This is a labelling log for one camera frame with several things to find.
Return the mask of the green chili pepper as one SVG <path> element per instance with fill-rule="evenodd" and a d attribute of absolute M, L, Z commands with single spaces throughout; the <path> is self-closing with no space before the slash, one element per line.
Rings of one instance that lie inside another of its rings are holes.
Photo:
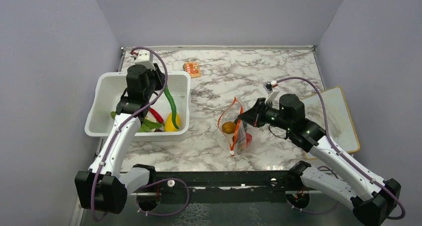
<path fill-rule="evenodd" d="M 165 94 L 165 97 L 167 98 L 167 101 L 170 105 L 171 113 L 173 115 L 175 115 L 177 113 L 177 107 L 175 105 L 174 99 L 173 99 L 168 87 L 165 88 L 164 94 Z"/>

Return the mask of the clear orange-zipper zip bag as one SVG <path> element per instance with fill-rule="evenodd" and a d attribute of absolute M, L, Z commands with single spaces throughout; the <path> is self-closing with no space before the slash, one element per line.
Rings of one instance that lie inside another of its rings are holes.
<path fill-rule="evenodd" d="M 237 97 L 234 97 L 232 102 L 224 109 L 217 119 L 217 128 L 226 140 L 226 144 L 229 147 L 228 153 L 231 157 L 245 152 L 250 146 L 249 144 L 246 148 L 242 148 L 240 145 L 240 140 L 248 133 L 248 124 L 239 120 L 238 115 L 245 112 L 247 109 L 248 107 L 245 107 Z M 225 134 L 221 130 L 222 124 L 227 121 L 232 121 L 236 124 L 236 129 L 233 134 Z"/>

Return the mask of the brown kiwi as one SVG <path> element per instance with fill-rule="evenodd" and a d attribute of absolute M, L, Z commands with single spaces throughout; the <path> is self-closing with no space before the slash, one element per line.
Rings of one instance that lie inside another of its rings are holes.
<path fill-rule="evenodd" d="M 227 121 L 222 124 L 221 130 L 225 134 L 233 134 L 236 129 L 236 124 L 232 121 Z"/>

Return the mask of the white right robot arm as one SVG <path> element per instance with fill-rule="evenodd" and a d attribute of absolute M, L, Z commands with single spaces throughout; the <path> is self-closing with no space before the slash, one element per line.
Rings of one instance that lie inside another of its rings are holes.
<path fill-rule="evenodd" d="M 305 105 L 296 95 L 282 95 L 278 109 L 258 98 L 238 119 L 253 127 L 268 124 L 285 130 L 286 138 L 295 146 L 323 161 L 341 177 L 328 176 L 299 161 L 287 176 L 292 189 L 305 186 L 332 197 L 351 209 L 365 226 L 380 226 L 398 205 L 401 185 L 394 179 L 384 180 L 343 151 L 326 130 L 306 118 Z"/>

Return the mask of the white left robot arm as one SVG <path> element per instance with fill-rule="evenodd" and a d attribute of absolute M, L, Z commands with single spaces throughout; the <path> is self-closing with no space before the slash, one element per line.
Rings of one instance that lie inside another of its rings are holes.
<path fill-rule="evenodd" d="M 135 165 L 121 174 L 123 159 L 135 134 L 141 128 L 154 92 L 162 95 L 167 84 L 167 72 L 161 71 L 158 64 L 150 67 L 135 64 L 127 69 L 126 88 L 116 105 L 114 124 L 97 158 L 87 171 L 79 171 L 75 186 L 80 205 L 92 213 L 119 214 L 128 195 L 138 188 L 151 191 L 156 187 L 154 167 Z"/>

